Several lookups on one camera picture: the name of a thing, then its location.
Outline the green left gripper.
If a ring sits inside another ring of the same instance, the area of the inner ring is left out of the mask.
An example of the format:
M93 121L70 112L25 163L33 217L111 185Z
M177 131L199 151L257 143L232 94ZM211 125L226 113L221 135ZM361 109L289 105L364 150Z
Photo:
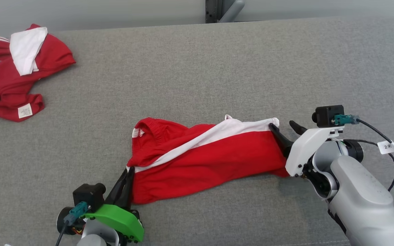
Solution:
M135 168L125 169L105 199L105 205L86 213L82 232L83 244L128 244L144 239L144 228L138 211L131 209Z

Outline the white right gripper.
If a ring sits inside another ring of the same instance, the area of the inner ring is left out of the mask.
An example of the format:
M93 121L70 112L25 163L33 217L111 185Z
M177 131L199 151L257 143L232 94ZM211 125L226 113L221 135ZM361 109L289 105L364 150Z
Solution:
M310 159L313 167L321 173L342 155L338 142L327 140L338 137L343 132L343 126L307 129L294 120L289 121L289 126L300 135L295 142L286 138L275 124L269 124L280 151L287 158L286 171L289 176L302 175L303 167Z

